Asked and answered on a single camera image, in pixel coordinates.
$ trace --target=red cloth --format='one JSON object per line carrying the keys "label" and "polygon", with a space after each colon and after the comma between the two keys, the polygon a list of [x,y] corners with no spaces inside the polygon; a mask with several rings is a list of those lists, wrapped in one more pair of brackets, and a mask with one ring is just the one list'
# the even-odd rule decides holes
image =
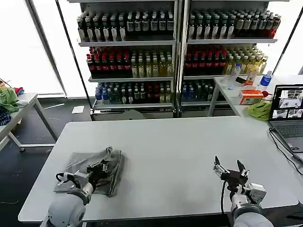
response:
{"label": "red cloth", "polygon": [[18,91],[21,90],[21,89],[23,89],[23,87],[18,87],[18,88],[15,87],[15,93],[17,94]]}

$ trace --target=green cloth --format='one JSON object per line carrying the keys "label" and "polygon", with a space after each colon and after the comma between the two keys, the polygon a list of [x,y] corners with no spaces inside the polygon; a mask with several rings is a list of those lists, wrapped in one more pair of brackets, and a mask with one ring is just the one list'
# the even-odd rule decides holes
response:
{"label": "green cloth", "polygon": [[3,106],[8,113],[16,112],[19,110],[17,107],[17,95],[13,88],[0,88],[0,106]]}
{"label": "green cloth", "polygon": [[260,121],[268,121],[270,108],[271,102],[261,100],[260,102],[247,107],[247,112],[250,116]]}

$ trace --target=table leg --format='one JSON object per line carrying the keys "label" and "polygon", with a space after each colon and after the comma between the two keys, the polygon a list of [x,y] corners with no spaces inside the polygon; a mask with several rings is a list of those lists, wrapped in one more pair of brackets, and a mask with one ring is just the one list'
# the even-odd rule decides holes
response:
{"label": "table leg", "polygon": [[218,95],[219,95],[219,88],[218,87],[219,87],[219,85],[216,85],[214,87],[213,98],[212,98],[212,101],[210,103],[208,114],[207,114],[208,117],[212,117],[213,116],[214,107],[216,106],[217,98],[218,98]]}
{"label": "table leg", "polygon": [[14,144],[16,144],[19,147],[20,151],[24,151],[25,148],[22,148],[22,144],[19,142],[19,140],[11,133],[9,132],[9,138],[13,141]]}
{"label": "table leg", "polygon": [[38,99],[35,99],[35,104],[34,104],[34,108],[37,111],[37,113],[39,114],[41,120],[43,121],[44,125],[46,126],[46,128],[48,129],[48,131],[50,132],[50,134],[52,135],[53,139],[55,141],[58,140],[58,136],[55,133],[55,131],[53,130],[52,126],[50,125],[50,123],[48,122],[47,118],[44,115],[44,110],[41,106],[41,104],[39,103]]}

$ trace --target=gray cloth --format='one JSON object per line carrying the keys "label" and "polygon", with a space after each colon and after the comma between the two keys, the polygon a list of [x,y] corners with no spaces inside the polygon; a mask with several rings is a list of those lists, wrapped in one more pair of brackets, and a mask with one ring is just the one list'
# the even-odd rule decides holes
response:
{"label": "gray cloth", "polygon": [[[87,166],[92,165],[96,162],[100,162],[102,159],[108,160],[107,171],[109,177],[106,179],[101,179],[94,193],[104,194],[108,197],[115,196],[117,194],[118,184],[121,181],[121,175],[124,165],[124,156],[121,154],[120,150],[112,150],[109,155],[107,155],[106,150],[99,153],[73,153],[69,160],[67,167],[63,172],[75,173],[79,172],[87,174]],[[81,182],[81,186],[84,186],[88,182],[88,178]],[[57,182],[54,192],[67,192],[74,188],[74,184],[69,181],[58,185]]]}

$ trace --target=laptop screen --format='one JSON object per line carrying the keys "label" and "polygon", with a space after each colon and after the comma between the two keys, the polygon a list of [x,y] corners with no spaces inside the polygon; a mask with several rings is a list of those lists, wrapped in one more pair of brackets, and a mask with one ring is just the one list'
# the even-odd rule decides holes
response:
{"label": "laptop screen", "polygon": [[270,121],[303,119],[303,85],[277,85],[270,109]]}

